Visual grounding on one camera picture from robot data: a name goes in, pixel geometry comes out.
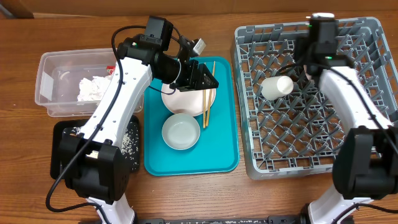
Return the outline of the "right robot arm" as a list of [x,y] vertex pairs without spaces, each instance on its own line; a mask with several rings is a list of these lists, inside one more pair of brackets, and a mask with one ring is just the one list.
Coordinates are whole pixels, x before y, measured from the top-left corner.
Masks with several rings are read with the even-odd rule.
[[337,53],[338,21],[314,13],[294,59],[333,105],[345,132],[332,186],[307,207],[308,223],[346,223],[359,207],[397,193],[397,128],[367,95],[352,60]]

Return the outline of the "pink plate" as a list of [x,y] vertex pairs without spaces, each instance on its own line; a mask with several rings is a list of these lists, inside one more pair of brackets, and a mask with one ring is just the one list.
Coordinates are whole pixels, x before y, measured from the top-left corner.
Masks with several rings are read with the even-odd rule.
[[[185,113],[190,116],[199,116],[203,114],[203,90],[184,91],[176,90],[171,95],[166,93],[173,92],[173,89],[168,84],[163,84],[161,91],[162,101],[166,108],[174,114]],[[208,109],[208,98],[210,90],[206,90],[206,111]],[[212,89],[211,105],[215,102],[216,89]]]

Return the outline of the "red snack wrapper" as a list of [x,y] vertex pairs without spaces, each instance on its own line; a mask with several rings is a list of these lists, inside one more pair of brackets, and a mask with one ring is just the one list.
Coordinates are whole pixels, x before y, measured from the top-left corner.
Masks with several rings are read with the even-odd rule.
[[115,71],[115,68],[116,68],[115,66],[107,66],[106,70],[107,70],[108,75],[112,75]]

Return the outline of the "grey small bowl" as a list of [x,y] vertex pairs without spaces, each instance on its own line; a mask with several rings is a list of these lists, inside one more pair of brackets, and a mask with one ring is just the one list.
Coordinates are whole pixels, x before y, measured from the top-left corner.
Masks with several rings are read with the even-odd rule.
[[193,147],[200,137],[200,126],[193,116],[174,114],[162,127],[162,138],[172,149],[183,151]]

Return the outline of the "white napkin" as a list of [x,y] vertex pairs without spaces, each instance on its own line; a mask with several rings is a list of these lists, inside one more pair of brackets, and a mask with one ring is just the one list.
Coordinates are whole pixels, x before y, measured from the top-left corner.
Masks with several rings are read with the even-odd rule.
[[101,100],[109,84],[111,83],[112,76],[105,77],[93,76],[92,80],[83,78],[79,82],[79,95],[78,101],[97,101]]

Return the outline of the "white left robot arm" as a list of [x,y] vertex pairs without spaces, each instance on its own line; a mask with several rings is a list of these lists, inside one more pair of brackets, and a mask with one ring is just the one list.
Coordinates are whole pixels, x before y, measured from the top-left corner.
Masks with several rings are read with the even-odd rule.
[[138,34],[113,47],[116,70],[104,97],[80,132],[64,136],[57,149],[63,169],[54,184],[64,180],[86,199],[70,210],[90,206],[102,223],[134,223],[136,214],[125,196],[130,168],[121,146],[139,98],[153,79],[179,91],[218,87],[207,66],[195,60],[206,46],[202,39],[181,36],[177,58],[164,53],[170,40]]

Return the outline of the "cream white cup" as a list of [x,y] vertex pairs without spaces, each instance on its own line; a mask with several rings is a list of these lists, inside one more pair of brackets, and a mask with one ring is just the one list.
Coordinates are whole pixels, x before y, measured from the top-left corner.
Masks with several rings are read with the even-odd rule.
[[276,100],[289,95],[294,89],[294,83],[288,76],[269,77],[261,83],[261,94],[267,100]]

